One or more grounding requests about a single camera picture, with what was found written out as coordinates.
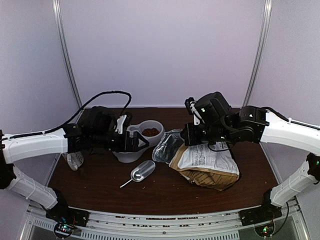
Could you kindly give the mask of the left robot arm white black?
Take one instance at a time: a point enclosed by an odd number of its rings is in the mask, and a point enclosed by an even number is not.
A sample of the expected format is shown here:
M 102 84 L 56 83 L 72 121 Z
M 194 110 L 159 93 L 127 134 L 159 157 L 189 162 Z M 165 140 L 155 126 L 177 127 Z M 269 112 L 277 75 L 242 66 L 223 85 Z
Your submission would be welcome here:
M 150 143 L 138 132 L 128 131 L 132 114 L 114 112 L 103 106 L 87 108 L 77 123 L 64 123 L 58 128 L 25 134 L 0 136 L 0 188 L 40 204 L 56 222 L 73 218 L 63 194 L 46 187 L 22 173 L 15 161 L 49 155 L 72 154 L 92 148 L 131 153 L 147 148 Z

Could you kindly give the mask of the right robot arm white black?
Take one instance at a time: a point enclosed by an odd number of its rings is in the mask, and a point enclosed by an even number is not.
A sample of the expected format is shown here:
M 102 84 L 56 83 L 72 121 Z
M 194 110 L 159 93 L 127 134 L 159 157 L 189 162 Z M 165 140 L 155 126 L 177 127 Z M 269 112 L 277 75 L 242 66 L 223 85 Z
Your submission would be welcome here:
M 263 205 L 256 210 L 259 220 L 268 220 L 276 207 L 310 185 L 320 181 L 320 128 L 283 116 L 271 107 L 247 105 L 238 112 L 232 110 L 224 96 L 216 91 L 198 100 L 189 97 L 184 102 L 193 121 L 185 124 L 180 134 L 186 146 L 223 142 L 234 146 L 239 142 L 271 143 L 308 152 L 306 160 L 283 183 L 264 195 Z

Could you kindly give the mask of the brown white pet food bag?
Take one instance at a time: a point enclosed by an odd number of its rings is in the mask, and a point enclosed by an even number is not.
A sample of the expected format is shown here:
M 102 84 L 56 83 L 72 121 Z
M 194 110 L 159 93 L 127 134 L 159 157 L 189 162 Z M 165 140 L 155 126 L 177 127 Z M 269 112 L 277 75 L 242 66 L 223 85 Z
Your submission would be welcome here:
M 153 161 L 167 164 L 192 184 L 217 191 L 230 188 L 240 179 L 241 173 L 227 143 L 186 146 L 181 131 L 173 129 L 163 134 L 153 149 Z

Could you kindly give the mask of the silver metal scoop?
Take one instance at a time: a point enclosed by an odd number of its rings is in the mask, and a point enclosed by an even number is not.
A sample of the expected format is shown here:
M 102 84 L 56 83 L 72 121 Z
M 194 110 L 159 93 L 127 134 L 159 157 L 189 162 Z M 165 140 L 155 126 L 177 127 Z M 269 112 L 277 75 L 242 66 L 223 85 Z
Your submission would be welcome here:
M 119 188 L 122 189 L 130 182 L 139 183 L 147 178 L 156 169 L 156 163 L 153 160 L 146 160 L 135 167 L 130 173 L 130 180 L 122 184 Z

